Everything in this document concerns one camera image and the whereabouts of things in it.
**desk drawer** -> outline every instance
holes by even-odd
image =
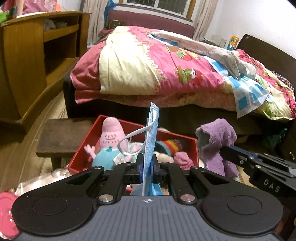
[[[284,159],[296,163],[296,143],[290,134],[286,134],[283,142],[281,143],[280,150]]]

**wooden stool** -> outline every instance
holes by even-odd
[[[44,123],[36,155],[50,157],[52,169],[61,167],[62,158],[72,158],[95,118],[51,119]]]

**black circular cover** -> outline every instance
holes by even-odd
[[[86,196],[30,197],[24,194],[12,206],[12,216],[18,229],[40,236],[70,232],[83,225],[92,211],[92,202]]]
[[[274,196],[253,189],[247,194],[232,190],[228,195],[209,195],[202,202],[202,212],[214,227],[227,233],[253,236],[273,231],[282,217],[282,205]]]

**gray ribbed panel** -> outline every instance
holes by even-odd
[[[93,219],[72,233],[39,238],[21,234],[16,241],[241,241],[209,226],[196,208],[176,203],[171,196],[124,196],[119,203],[102,206]],[[273,234],[246,238],[276,241]]]

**plush toy head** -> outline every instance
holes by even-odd
[[[118,119],[108,117],[103,122],[102,134],[100,138],[100,148],[117,148],[118,142],[125,138],[124,131]],[[128,150],[128,141],[124,140],[120,144],[122,150]]]

